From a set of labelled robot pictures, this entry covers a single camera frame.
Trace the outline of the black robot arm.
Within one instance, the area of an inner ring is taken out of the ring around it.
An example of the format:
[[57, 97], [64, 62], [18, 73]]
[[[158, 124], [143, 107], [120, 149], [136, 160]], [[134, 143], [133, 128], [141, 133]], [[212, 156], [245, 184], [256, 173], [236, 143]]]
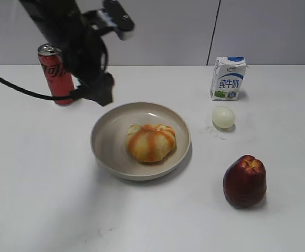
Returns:
[[66, 72], [80, 82], [73, 98], [101, 106], [113, 102], [113, 77], [106, 72], [108, 51], [104, 41], [81, 13], [75, 1], [21, 1], [47, 42], [59, 50]]

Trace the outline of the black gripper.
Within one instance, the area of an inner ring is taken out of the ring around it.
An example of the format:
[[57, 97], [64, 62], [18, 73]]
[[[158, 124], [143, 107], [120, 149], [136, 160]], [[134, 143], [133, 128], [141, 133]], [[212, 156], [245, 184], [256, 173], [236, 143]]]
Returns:
[[104, 73], [108, 51], [98, 31], [87, 26], [60, 44], [60, 50], [64, 68], [88, 87], [82, 97], [102, 107], [111, 104], [114, 78], [112, 74]]

